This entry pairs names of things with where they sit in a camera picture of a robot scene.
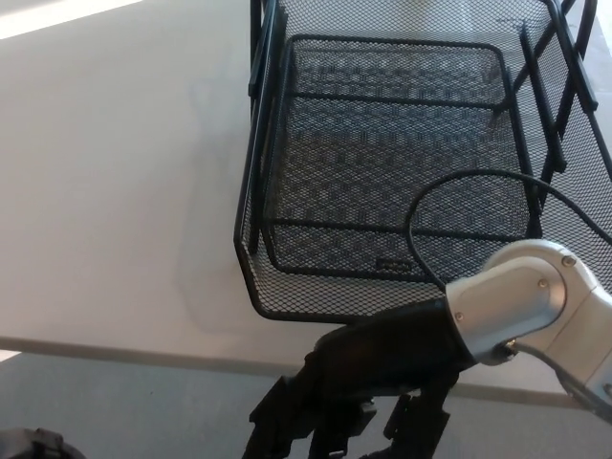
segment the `white table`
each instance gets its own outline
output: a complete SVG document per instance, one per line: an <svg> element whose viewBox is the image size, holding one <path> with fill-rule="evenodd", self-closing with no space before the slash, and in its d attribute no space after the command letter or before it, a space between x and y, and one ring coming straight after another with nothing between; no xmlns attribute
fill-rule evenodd
<svg viewBox="0 0 612 459"><path fill-rule="evenodd" d="M333 329L259 317L231 242L247 15L144 0L0 41L0 348L276 375ZM600 29L591 49L610 143ZM458 392L569 400L523 356Z"/></svg>

